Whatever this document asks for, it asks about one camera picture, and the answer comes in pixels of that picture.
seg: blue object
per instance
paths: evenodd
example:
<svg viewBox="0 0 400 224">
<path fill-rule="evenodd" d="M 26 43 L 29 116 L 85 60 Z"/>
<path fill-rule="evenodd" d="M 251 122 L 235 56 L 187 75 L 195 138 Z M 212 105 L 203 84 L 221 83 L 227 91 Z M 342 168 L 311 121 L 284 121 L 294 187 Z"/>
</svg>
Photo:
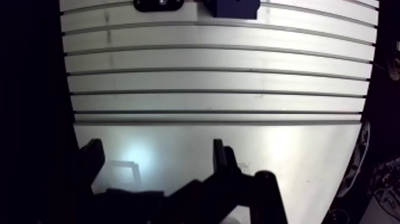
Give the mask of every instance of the blue object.
<svg viewBox="0 0 400 224">
<path fill-rule="evenodd" d="M 202 0 L 213 17 L 257 19 L 260 0 Z"/>
</svg>

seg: cable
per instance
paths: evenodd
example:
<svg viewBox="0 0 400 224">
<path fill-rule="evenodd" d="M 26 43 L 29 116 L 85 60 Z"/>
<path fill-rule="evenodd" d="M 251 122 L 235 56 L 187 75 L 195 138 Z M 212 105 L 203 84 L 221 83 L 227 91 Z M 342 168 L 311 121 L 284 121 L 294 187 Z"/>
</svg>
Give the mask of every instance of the cable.
<svg viewBox="0 0 400 224">
<path fill-rule="evenodd" d="M 383 209 L 383 211 L 385 211 L 388 215 L 392 216 L 394 219 L 396 219 L 398 222 L 400 222 L 400 219 L 397 218 L 394 214 L 390 213 L 389 211 L 386 210 L 386 208 L 383 207 L 383 205 L 380 204 L 378 198 L 376 197 L 376 194 L 373 194 L 376 202 L 378 202 L 379 206 Z"/>
</svg>

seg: black bracket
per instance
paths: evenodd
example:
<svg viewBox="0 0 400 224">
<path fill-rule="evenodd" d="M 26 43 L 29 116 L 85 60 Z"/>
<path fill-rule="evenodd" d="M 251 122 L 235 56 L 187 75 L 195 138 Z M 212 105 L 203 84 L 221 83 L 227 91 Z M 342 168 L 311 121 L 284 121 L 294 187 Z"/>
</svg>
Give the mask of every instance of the black bracket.
<svg viewBox="0 0 400 224">
<path fill-rule="evenodd" d="M 176 11 L 182 7 L 185 0 L 134 0 L 135 8 L 143 13 Z"/>
<path fill-rule="evenodd" d="M 260 0 L 202 0 L 213 17 L 257 19 Z"/>
</svg>

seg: wire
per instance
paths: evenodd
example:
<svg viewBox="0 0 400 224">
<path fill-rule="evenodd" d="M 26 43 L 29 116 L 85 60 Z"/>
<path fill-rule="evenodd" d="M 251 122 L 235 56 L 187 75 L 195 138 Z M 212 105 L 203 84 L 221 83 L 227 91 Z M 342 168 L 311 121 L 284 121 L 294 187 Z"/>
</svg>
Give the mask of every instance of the wire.
<svg viewBox="0 0 400 224">
<path fill-rule="evenodd" d="M 389 211 L 386 210 L 386 208 L 380 204 L 378 198 L 376 197 L 376 194 L 373 194 L 375 200 L 378 202 L 379 206 L 383 209 L 383 211 L 385 211 L 388 215 L 392 216 L 394 219 L 396 219 L 398 222 L 400 222 L 400 219 L 397 218 L 394 214 L 390 213 Z"/>
<path fill-rule="evenodd" d="M 344 213 L 346 214 L 346 217 L 347 217 L 347 222 L 346 222 L 346 224 L 349 224 L 349 223 L 350 223 L 350 216 L 349 216 L 349 214 L 348 214 L 346 211 L 344 211 L 343 209 L 333 209 L 330 213 L 333 214 L 336 210 L 342 211 L 342 212 L 344 212 Z"/>
</svg>

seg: metal plate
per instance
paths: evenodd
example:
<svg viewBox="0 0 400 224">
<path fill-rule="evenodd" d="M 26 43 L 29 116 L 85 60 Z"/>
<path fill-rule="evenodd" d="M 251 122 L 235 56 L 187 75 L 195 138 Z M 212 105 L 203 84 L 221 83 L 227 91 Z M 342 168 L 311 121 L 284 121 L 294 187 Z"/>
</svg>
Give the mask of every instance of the metal plate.
<svg viewBox="0 0 400 224">
<path fill-rule="evenodd" d="M 73 95 L 76 111 L 347 111 L 363 110 L 363 98 L 275 94 Z"/>
<path fill-rule="evenodd" d="M 372 61 L 374 47 L 304 33 L 248 27 L 162 26 L 82 33 L 63 37 L 65 52 L 144 48 L 250 48 L 327 54 Z"/>
<path fill-rule="evenodd" d="M 294 74 L 164 71 L 69 76 L 73 93 L 133 91 L 304 92 L 366 95 L 368 82 Z"/>
<path fill-rule="evenodd" d="M 161 49 L 72 55 L 65 58 L 67 72 L 102 70 L 262 70 L 280 73 L 322 73 L 368 79 L 371 64 L 334 58 L 235 49 Z"/>
<path fill-rule="evenodd" d="M 103 141 L 107 170 L 102 169 L 92 185 L 95 193 L 114 187 L 169 195 L 192 179 L 204 180 L 213 172 L 212 140 L 221 138 L 234 149 L 243 172 L 274 172 L 288 222 L 307 224 L 322 222 L 359 129 L 360 125 L 75 125 L 80 146 L 92 138 Z M 118 163 L 126 166 L 115 166 Z"/>
<path fill-rule="evenodd" d="M 105 26 L 116 26 L 115 28 L 117 28 L 121 25 L 154 26 L 154 23 L 174 25 L 182 22 L 230 24 L 231 26 L 267 26 L 266 28 L 274 29 L 295 28 L 366 42 L 375 42 L 376 40 L 376 29 L 372 27 L 313 13 L 263 6 L 258 10 L 257 20 L 213 18 L 202 5 L 194 2 L 186 2 L 180 10 L 174 13 L 140 13 L 132 6 L 127 5 L 61 16 L 63 32 L 82 29 L 106 29 Z"/>
<path fill-rule="evenodd" d="M 341 0 L 261 0 L 270 4 L 289 5 L 291 7 L 306 8 L 316 10 L 323 13 L 339 15 L 354 20 L 359 20 L 365 23 L 377 25 L 378 11 L 364 7 L 360 4 L 355 4 L 351 1 Z"/>
<path fill-rule="evenodd" d="M 359 121 L 360 114 L 75 114 L 76 122 L 255 123 Z"/>
</svg>

